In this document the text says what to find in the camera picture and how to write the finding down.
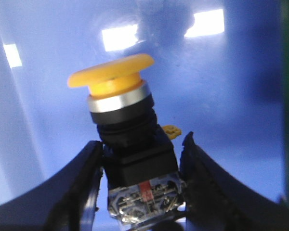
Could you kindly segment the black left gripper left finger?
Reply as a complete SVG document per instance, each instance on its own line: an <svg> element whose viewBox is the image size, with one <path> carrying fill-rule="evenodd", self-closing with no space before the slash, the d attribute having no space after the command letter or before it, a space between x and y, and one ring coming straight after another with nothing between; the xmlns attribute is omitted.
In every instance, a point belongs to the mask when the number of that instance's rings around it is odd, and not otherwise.
<svg viewBox="0 0 289 231"><path fill-rule="evenodd" d="M102 154L102 143L90 141L51 178L0 205L0 231L91 231Z"/></svg>

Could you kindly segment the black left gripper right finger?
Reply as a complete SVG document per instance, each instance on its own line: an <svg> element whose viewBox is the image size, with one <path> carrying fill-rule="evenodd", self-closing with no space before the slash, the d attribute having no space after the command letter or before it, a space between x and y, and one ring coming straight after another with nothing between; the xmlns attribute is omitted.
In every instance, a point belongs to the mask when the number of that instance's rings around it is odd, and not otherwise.
<svg viewBox="0 0 289 231"><path fill-rule="evenodd" d="M289 208L231 176L195 144L183 141L180 173L186 182L188 231L289 231Z"/></svg>

